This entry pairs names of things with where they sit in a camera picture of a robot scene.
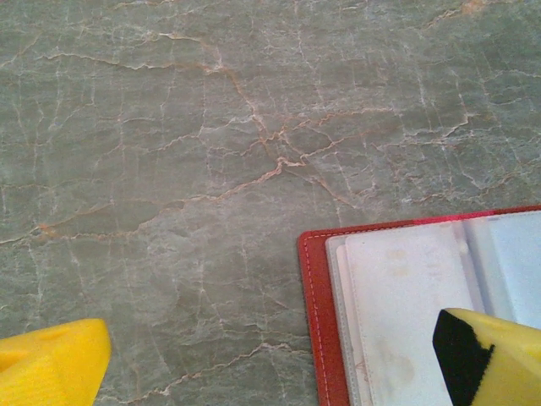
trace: red leather cover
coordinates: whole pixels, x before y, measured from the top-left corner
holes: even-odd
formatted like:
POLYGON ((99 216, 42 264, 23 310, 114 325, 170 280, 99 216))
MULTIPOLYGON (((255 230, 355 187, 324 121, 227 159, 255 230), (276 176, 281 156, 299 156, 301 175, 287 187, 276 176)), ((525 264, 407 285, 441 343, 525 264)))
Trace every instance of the red leather cover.
POLYGON ((302 233, 298 239, 298 254, 303 274, 304 299, 306 300, 308 313, 320 405, 349 406, 346 372, 342 359, 340 336, 332 297, 331 275, 329 274, 325 249, 325 242, 329 237, 535 210, 541 210, 541 206, 479 211, 453 216, 428 217, 302 233))

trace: stitching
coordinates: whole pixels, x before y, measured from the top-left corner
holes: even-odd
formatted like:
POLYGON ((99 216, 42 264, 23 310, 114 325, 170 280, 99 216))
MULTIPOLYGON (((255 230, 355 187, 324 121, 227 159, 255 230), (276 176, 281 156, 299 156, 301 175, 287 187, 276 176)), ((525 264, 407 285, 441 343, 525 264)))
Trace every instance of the stitching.
MULTIPOLYGON (((411 227, 412 224, 406 224, 403 226, 397 226, 397 227, 391 227, 391 228, 404 228, 404 227, 411 227)), ((384 229, 390 229, 389 227, 381 227, 381 228, 370 228, 367 230, 355 230, 355 231, 347 231, 347 232, 335 232, 335 233, 327 233, 327 234, 316 234, 316 235, 310 235, 303 241, 304 246, 304 254, 306 256, 306 269, 308 272, 308 279, 309 279, 309 286, 310 286, 310 296, 312 296, 312 305, 314 307, 314 316, 315 316, 315 331, 318 338, 318 350, 320 353, 320 360, 321 360, 321 369, 323 370, 323 382, 325 384, 325 398, 327 400, 327 406, 331 406, 331 400, 329 398, 329 384, 327 381, 327 371, 325 370, 325 359, 323 357, 323 342, 321 340, 321 330, 320 330, 320 317, 318 315, 318 309, 315 303, 315 295, 314 295, 314 279, 312 278, 312 269, 310 267, 310 257, 308 252, 308 240, 309 239, 319 239, 321 237, 333 237, 336 235, 347 235, 347 234, 354 234, 354 233, 366 233, 369 231, 378 231, 378 230, 384 230, 384 229)))

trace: black foam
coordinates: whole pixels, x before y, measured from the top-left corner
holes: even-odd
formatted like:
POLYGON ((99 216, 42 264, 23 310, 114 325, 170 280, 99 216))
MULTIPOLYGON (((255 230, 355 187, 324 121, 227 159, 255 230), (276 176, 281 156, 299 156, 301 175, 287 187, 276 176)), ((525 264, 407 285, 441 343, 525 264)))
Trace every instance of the black foam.
POLYGON ((483 348, 473 328, 445 310, 438 316, 432 343, 453 405, 470 406, 494 345, 483 348))

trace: yellow plastic piece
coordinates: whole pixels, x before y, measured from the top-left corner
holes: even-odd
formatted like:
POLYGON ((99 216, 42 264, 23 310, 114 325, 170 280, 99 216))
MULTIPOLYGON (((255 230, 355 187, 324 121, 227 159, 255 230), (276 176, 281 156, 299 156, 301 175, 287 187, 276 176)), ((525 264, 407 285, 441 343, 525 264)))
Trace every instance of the yellow plastic piece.
POLYGON ((0 340, 0 406, 91 406, 110 356, 98 319, 0 340))
POLYGON ((447 309, 469 324, 484 348, 495 346, 472 406, 541 404, 541 330, 463 309, 447 309))

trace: gray marble countertop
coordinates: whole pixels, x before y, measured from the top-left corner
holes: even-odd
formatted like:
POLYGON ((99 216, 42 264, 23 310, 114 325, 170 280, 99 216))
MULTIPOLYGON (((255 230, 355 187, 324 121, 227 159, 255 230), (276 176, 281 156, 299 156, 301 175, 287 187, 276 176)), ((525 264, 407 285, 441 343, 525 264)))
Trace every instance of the gray marble countertop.
POLYGON ((2 336, 96 405, 315 405, 296 238, 539 203, 541 2, 0 2, 2 336))

